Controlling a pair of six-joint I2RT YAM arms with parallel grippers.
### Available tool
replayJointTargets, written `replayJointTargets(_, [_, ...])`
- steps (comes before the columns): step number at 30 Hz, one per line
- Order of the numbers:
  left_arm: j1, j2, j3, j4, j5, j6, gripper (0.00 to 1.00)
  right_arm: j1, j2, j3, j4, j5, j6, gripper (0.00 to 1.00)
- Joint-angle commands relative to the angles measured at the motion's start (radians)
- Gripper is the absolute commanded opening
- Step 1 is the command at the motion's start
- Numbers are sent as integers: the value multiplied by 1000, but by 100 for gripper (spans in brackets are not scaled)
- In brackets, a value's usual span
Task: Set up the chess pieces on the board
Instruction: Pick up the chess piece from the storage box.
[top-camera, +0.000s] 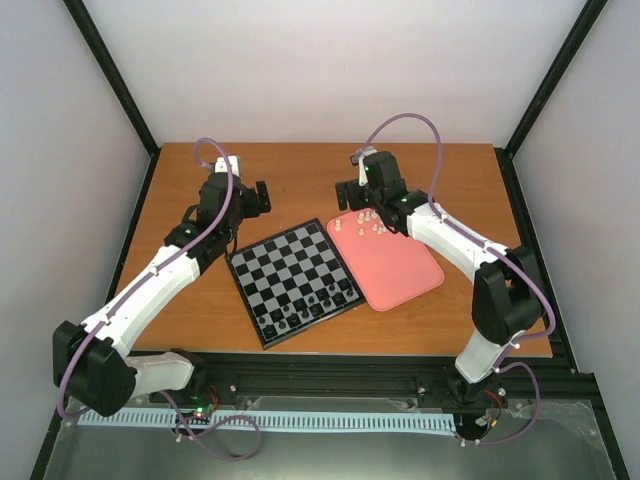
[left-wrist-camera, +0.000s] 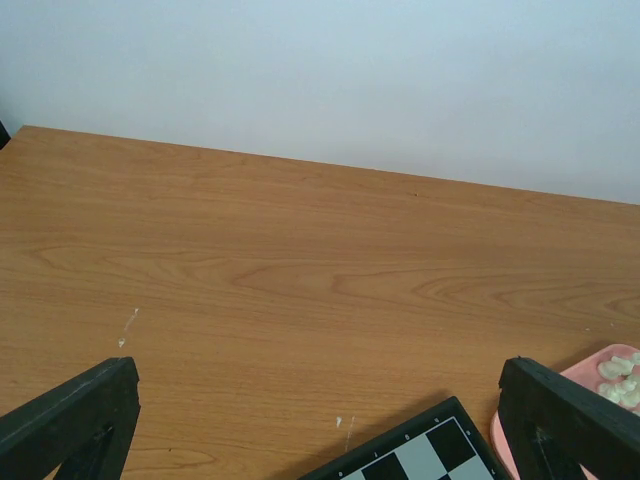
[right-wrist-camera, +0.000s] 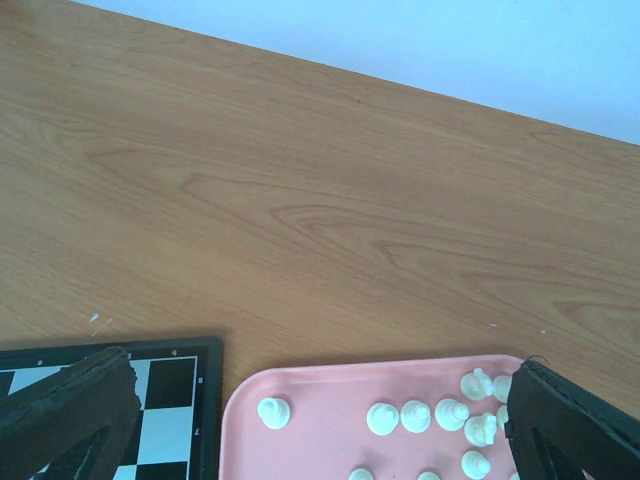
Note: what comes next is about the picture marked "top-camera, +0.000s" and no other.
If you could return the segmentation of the pink plastic tray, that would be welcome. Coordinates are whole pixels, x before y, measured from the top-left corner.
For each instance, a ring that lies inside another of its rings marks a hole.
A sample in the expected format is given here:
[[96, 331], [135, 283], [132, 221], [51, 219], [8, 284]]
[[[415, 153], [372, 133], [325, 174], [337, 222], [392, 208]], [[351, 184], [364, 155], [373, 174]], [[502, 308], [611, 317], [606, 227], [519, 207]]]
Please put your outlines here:
[[[365, 208], [348, 212], [330, 220], [327, 232], [349, 271], [364, 294], [367, 303], [384, 312], [438, 288], [445, 275], [427, 247], [410, 237], [390, 232], [380, 217], [358, 223]], [[342, 220], [341, 231], [335, 230], [336, 219]], [[374, 223], [386, 227], [379, 235], [372, 231]], [[358, 234], [364, 229], [364, 235]]]

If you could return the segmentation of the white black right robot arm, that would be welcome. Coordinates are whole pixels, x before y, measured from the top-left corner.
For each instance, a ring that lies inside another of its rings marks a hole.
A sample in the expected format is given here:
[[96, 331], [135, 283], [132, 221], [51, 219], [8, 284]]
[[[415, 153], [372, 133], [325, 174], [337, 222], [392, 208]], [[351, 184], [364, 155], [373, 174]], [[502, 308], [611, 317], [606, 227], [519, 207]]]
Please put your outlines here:
[[337, 183], [340, 210], [375, 212], [391, 233], [432, 248], [473, 286], [474, 331], [456, 357], [449, 382], [463, 397], [472, 385], [502, 371], [507, 354], [532, 338], [530, 330], [539, 319], [555, 320], [535, 257], [525, 246], [509, 249], [479, 235], [449, 215], [432, 195], [409, 190], [390, 152], [362, 148], [351, 162], [359, 176]]

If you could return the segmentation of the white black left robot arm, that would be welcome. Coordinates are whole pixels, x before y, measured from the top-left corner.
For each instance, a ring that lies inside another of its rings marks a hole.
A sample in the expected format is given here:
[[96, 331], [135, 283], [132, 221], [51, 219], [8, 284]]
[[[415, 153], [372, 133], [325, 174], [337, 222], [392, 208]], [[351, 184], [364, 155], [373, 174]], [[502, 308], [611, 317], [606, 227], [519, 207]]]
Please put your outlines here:
[[72, 416], [65, 409], [66, 397], [108, 417], [145, 394], [174, 390], [190, 403], [206, 395], [208, 378], [194, 355], [181, 350], [131, 353], [163, 308], [225, 254], [241, 222], [271, 210], [265, 182], [247, 187], [237, 175], [210, 174], [199, 196], [129, 285], [81, 323], [64, 321], [54, 331], [53, 380], [62, 418]]

